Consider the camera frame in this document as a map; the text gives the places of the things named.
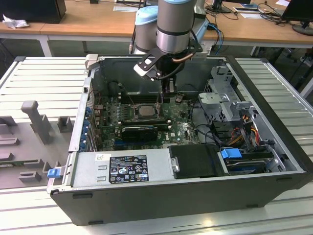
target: table leg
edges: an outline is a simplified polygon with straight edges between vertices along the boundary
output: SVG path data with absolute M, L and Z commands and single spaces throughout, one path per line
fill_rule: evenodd
M 258 54 L 259 49 L 260 49 L 260 47 L 253 47 L 253 48 L 252 48 L 252 51 L 251 51 L 251 53 L 250 53 L 250 56 L 256 57 L 257 54 Z
M 48 44 L 48 37 L 46 35 L 41 35 L 38 40 L 40 42 L 41 48 L 43 49 L 45 57 L 52 57 L 52 53 Z
M 83 49 L 84 49 L 84 53 L 88 53 L 88 47 L 87 47 L 86 41 L 83 41 Z

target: monitor stand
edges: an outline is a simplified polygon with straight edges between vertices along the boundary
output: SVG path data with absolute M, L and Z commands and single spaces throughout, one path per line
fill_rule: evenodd
M 222 6 L 223 0 L 214 0 L 213 4 L 210 8 L 210 11 L 216 12 L 216 13 L 231 13 L 231 11 Z
M 310 28 L 310 22 L 303 22 L 302 25 L 294 25 L 292 29 L 297 33 L 313 36 L 313 28 Z

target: crumpled paper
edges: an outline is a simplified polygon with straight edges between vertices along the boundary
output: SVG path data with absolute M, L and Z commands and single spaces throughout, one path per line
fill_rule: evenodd
M 29 26 L 25 20 L 14 20 L 6 17 L 5 15 L 3 15 L 3 18 L 4 20 L 2 23 L 4 23 L 8 28 L 16 29 Z

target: sticker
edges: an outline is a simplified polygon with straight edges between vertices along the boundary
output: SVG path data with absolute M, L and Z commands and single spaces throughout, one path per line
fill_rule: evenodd
M 108 161 L 110 157 L 111 153 L 96 154 L 95 161 Z
M 146 155 L 110 157 L 109 182 L 111 184 L 144 181 L 149 181 L 148 163 Z

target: floor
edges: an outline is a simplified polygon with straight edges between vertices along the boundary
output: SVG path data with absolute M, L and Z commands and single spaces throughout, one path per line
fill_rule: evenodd
M 19 40 L 19 39 L 3 39 L 5 47 L 13 56 L 43 56 L 40 44 L 36 40 Z M 50 41 L 50 48 L 55 56 L 86 56 L 83 51 L 83 44 L 80 41 Z M 89 53 L 97 53 L 99 55 L 127 55 L 128 43 L 120 42 L 87 42 Z M 233 55 L 237 58 L 250 58 L 252 47 L 239 46 L 223 46 L 219 55 Z M 269 59 L 276 48 L 268 48 L 262 57 Z M 287 79 L 290 80 L 294 71 L 301 64 L 299 58 L 305 54 L 305 49 L 296 49 L 291 58 L 287 58 L 286 52 L 283 52 L 275 63 L 276 69 Z M 14 60 L 10 53 L 0 46 L 0 77 L 5 73 L 6 67 L 9 67 Z M 302 65 L 294 75 L 292 84 L 303 75 L 308 67 Z M 313 95 L 308 98 L 308 101 L 313 101 Z

